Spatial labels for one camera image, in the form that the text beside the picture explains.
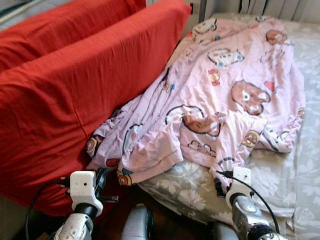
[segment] red cushion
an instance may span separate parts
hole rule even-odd
[[[47,181],[83,169],[90,134],[164,69],[190,14],[162,0],[86,39],[0,74],[0,193],[28,205]],[[36,208],[63,215],[58,186]]]
[[[74,0],[0,33],[0,72],[82,40],[136,13],[145,0]]]

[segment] pink blanket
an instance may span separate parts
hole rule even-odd
[[[254,148],[291,151],[303,120],[304,79],[294,45],[273,18],[248,25],[211,18],[183,42],[167,75],[93,133],[88,168],[120,160],[119,181],[131,185],[187,158],[210,169],[223,196],[230,181],[217,170],[244,166]]]

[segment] black cable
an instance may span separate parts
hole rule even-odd
[[[39,190],[38,192],[35,194],[29,208],[28,208],[28,211],[26,212],[26,216],[25,216],[25,222],[24,222],[24,233],[25,233],[25,240],[29,240],[29,231],[28,231],[28,223],[29,223],[29,217],[30,217],[30,214],[31,214],[31,211],[32,211],[32,208],[34,207],[38,197],[40,196],[40,194],[42,193],[42,191],[47,188],[48,186],[50,185],[53,185],[53,184],[61,184],[62,181],[60,180],[56,180],[56,181],[49,181],[47,183],[45,183]]]
[[[233,179],[233,180],[236,180],[238,181],[239,183],[247,186],[248,188],[250,188],[255,194],[257,194],[257,196],[262,200],[262,202],[264,203],[264,205],[266,206],[266,208],[268,209],[271,217],[272,217],[272,220],[274,222],[274,226],[275,226],[275,231],[277,234],[280,234],[280,231],[279,231],[279,225],[278,225],[278,222],[277,222],[277,219],[276,219],[276,216],[274,215],[274,212],[271,210],[270,206],[268,205],[268,203],[264,200],[264,198],[252,187],[250,186],[249,184],[245,183],[244,181],[241,181],[240,179],[234,177],[234,176],[231,176],[231,175],[228,175],[228,174],[225,174],[224,172],[222,171],[216,171],[217,173],[225,176],[226,178],[228,179]]]

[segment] white bracket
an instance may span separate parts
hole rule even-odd
[[[93,171],[75,171],[70,175],[70,196],[72,209],[81,203],[91,204],[97,208],[96,216],[104,209],[103,204],[96,198],[96,173]]]
[[[233,177],[245,182],[248,185],[251,185],[251,170],[246,167],[235,166],[233,168]],[[229,208],[232,209],[232,205],[230,203],[230,197],[233,194],[244,194],[245,196],[251,198],[250,195],[251,189],[237,180],[232,180],[232,185],[230,190],[225,195],[225,201]]]

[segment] gray floral bedsheet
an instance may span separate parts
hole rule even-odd
[[[216,14],[250,22],[255,16]],[[255,150],[247,167],[252,186],[273,209],[288,239],[320,239],[320,25],[284,22],[295,45],[295,62],[305,78],[306,110],[296,148],[289,154]],[[224,198],[217,197],[208,169],[185,160],[139,186],[158,202],[199,222],[232,224]],[[263,203],[256,204],[270,219]]]

